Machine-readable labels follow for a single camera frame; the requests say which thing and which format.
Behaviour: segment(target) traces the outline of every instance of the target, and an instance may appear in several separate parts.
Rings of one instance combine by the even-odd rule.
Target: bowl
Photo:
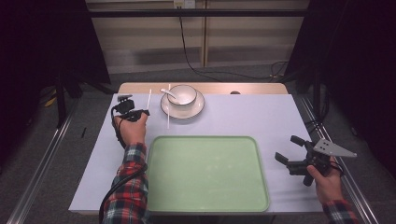
[[[176,96],[176,99],[168,94],[168,101],[171,104],[177,106],[192,105],[197,98],[197,91],[195,90],[195,88],[188,85],[177,85],[173,87],[170,92],[172,92]]]

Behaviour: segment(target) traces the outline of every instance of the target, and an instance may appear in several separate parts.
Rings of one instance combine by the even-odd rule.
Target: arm
[[[324,213],[330,220],[329,223],[359,223],[350,204],[342,194],[339,172],[331,169],[326,176],[323,176],[313,165],[309,165],[307,170],[315,179],[318,199],[323,206]]]
[[[113,186],[146,165],[146,121],[147,115],[137,122],[116,118],[123,141],[127,145],[122,165],[113,180]],[[148,180],[139,175],[118,188],[105,203],[102,223],[149,223],[147,210]]]

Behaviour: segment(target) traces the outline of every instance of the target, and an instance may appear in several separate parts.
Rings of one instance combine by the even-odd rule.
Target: tray
[[[268,192],[248,136],[159,136],[148,155],[151,212],[262,212]]]

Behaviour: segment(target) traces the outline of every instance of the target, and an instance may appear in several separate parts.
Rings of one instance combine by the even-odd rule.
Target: plaid sleeve
[[[330,224],[358,224],[359,221],[346,200],[336,200],[323,204],[323,211]]]
[[[135,144],[126,147],[122,165],[113,180],[113,186],[142,168],[146,164],[145,158],[145,145]],[[148,192],[149,182],[146,174],[128,181],[107,199],[102,223],[150,223],[147,209]]]

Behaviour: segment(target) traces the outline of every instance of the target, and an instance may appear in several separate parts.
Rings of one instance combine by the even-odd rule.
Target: spoon
[[[178,102],[177,97],[171,91],[167,91],[166,89],[161,89],[161,92],[165,92],[166,94],[171,95],[173,98],[175,98],[175,101]]]

